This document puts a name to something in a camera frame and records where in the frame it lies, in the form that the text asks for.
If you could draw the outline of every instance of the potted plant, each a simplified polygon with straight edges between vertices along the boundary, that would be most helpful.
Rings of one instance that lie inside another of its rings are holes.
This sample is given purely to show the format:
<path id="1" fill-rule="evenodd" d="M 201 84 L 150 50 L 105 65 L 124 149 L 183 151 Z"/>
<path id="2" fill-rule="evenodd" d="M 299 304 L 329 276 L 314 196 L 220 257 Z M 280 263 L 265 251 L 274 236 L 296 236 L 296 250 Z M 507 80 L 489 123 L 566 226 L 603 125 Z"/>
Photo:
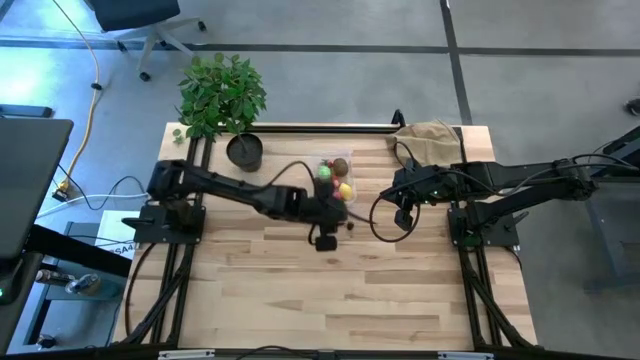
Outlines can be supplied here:
<path id="1" fill-rule="evenodd" d="M 178 110 L 180 123 L 188 126 L 185 136 L 206 137 L 215 141 L 226 128 L 235 134 L 227 145 L 229 160 L 244 171 L 252 172 L 262 164 L 262 141 L 247 131 L 266 110 L 267 93 L 262 88 L 262 76 L 239 55 L 227 57 L 221 53 L 213 61 L 194 56 L 184 70 L 186 79 L 178 86 L 182 105 Z M 176 142 L 182 134 L 175 132 Z"/>

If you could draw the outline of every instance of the white cable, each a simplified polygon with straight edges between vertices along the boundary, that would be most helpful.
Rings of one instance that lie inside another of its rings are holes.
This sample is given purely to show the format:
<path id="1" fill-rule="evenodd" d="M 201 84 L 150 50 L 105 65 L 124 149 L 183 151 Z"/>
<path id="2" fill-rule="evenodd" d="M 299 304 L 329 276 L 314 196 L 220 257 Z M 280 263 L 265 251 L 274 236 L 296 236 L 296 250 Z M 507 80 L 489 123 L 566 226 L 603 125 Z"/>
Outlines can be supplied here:
<path id="1" fill-rule="evenodd" d="M 89 199 L 93 199 L 93 198 L 116 198 L 116 199 L 135 199 L 135 198 L 140 198 L 140 197 L 147 197 L 148 194 L 144 193 L 144 194 L 134 194 L 134 195 L 109 195 L 109 194 L 97 194 L 97 195 L 89 195 L 87 196 L 87 200 Z M 39 219 L 43 216 L 47 216 L 65 206 L 70 205 L 71 203 L 74 203 L 76 201 L 80 201 L 80 200 L 84 200 L 84 196 L 80 196 L 77 197 L 75 199 L 63 202 L 62 204 L 56 205 L 54 207 L 52 207 L 51 209 L 47 209 L 41 213 L 38 214 L 38 216 L 36 217 L 36 219 Z"/>

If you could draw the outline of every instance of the office chair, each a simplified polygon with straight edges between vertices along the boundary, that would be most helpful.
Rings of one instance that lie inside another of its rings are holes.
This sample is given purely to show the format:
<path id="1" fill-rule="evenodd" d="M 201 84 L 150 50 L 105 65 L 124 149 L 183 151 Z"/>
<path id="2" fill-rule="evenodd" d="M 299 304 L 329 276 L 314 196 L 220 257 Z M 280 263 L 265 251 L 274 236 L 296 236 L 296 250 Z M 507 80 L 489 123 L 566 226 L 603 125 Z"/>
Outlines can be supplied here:
<path id="1" fill-rule="evenodd" d="M 178 0 L 85 0 L 85 2 L 95 12 L 98 23 L 104 31 L 134 29 L 115 37 L 120 51 L 127 51 L 121 40 L 147 37 L 137 67 L 140 79 L 143 81 L 151 80 L 151 76 L 143 71 L 143 67 L 156 42 L 160 42 L 162 46 L 167 46 L 169 43 L 190 57 L 193 56 L 193 52 L 173 37 L 169 30 L 192 23 L 197 23 L 200 31 L 207 30 L 205 24 L 197 17 L 166 22 L 167 19 L 180 14 Z"/>

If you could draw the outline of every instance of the yellow cable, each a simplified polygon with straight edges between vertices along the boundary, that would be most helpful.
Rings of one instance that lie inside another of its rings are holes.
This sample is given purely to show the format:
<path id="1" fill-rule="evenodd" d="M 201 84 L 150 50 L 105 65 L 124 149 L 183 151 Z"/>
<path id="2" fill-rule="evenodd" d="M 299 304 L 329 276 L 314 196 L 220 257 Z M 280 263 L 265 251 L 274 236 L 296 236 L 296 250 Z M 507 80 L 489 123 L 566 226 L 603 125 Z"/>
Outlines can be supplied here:
<path id="1" fill-rule="evenodd" d="M 87 48 L 91 52 L 91 56 L 93 56 L 93 62 L 96 66 L 95 83 L 99 84 L 100 83 L 100 66 L 98 66 L 98 59 L 96 58 L 96 54 L 93 52 L 91 45 L 89 45 L 89 42 L 84 37 L 80 29 L 78 29 L 76 24 L 73 23 L 69 15 L 67 15 L 67 13 L 62 9 L 60 4 L 58 4 L 56 0 L 53 0 L 53 2 L 56 4 L 58 9 L 60 9 L 62 14 L 67 18 L 67 20 L 69 20 L 71 25 L 73 25 L 73 27 L 76 29 L 78 34 L 80 34 L 80 37 L 82 37 L 82 41 L 84 41 L 85 45 L 87 45 Z M 91 106 L 89 107 L 89 118 L 87 119 L 87 129 L 84 132 L 84 138 L 82 139 L 82 144 L 80 144 L 80 148 L 78 149 L 78 151 L 76 151 L 76 154 L 73 156 L 73 160 L 71 160 L 71 164 L 67 168 L 67 174 L 69 174 L 69 176 L 71 176 L 71 172 L 73 172 L 73 168 L 76 166 L 76 162 L 78 162 L 78 158 L 80 157 L 80 154 L 82 154 L 82 151 L 84 151 L 84 148 L 87 146 L 87 142 L 89 142 L 89 135 L 91 135 L 91 125 L 93 125 L 93 110 L 96 107 L 96 98 L 98 97 L 98 91 L 99 91 L 98 89 L 93 89 L 93 97 L 91 98 Z M 58 186 L 58 190 L 66 192 L 68 188 L 69 188 L 69 177 L 65 177 L 65 179 L 60 183 L 60 186 Z"/>

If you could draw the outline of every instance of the chair base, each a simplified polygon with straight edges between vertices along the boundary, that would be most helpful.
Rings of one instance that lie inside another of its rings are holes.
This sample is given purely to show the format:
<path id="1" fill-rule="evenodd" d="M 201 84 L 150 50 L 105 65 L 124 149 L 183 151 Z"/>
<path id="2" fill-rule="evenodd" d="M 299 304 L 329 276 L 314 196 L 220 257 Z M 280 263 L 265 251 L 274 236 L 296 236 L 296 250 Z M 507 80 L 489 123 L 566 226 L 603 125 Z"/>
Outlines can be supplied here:
<path id="1" fill-rule="evenodd" d="M 189 24 L 194 24 L 194 23 L 198 24 L 198 29 L 200 31 L 207 30 L 207 27 L 200 20 L 200 18 L 194 17 L 194 18 L 188 18 L 188 19 L 172 21 L 172 22 L 161 22 L 161 23 L 145 26 L 139 29 L 134 29 L 124 34 L 118 35 L 114 37 L 114 39 L 118 42 L 118 48 L 120 49 L 120 51 L 124 52 L 127 49 L 124 46 L 124 44 L 122 44 L 121 42 L 122 40 L 137 39 L 137 38 L 146 36 L 146 39 L 144 41 L 144 47 L 142 48 L 142 57 L 140 58 L 140 60 L 138 60 L 138 66 L 136 67 L 136 70 L 138 71 L 138 73 L 140 73 L 140 79 L 142 79 L 143 81 L 149 81 L 151 79 L 151 76 L 146 72 L 144 72 L 143 68 L 147 63 L 147 60 L 149 58 L 149 55 L 151 54 L 151 51 L 153 50 L 153 46 L 157 42 L 160 42 L 162 46 L 171 44 L 176 49 L 187 54 L 189 57 L 193 57 L 193 51 L 189 50 L 186 46 L 184 46 L 184 44 L 181 43 L 178 39 L 176 39 L 173 35 L 171 35 L 169 31 L 172 29 L 177 29 L 179 27 L 189 25 Z"/>

